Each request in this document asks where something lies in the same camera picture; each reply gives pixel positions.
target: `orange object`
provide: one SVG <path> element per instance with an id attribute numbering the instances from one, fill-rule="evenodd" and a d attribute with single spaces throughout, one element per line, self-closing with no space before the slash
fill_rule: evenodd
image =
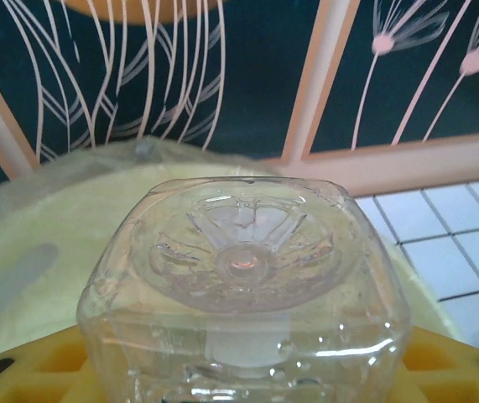
<path id="1" fill-rule="evenodd" d="M 102 403 L 78 327 L 0 354 L 0 403 Z M 387 403 L 479 403 L 479 349 L 415 328 Z"/>

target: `clear plastic bottle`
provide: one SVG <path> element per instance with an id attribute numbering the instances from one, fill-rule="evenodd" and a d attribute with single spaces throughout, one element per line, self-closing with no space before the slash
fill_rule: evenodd
<path id="1" fill-rule="evenodd" d="M 169 181 L 77 311 L 111 402 L 380 402 L 409 338 L 382 242 L 339 186 Z"/>

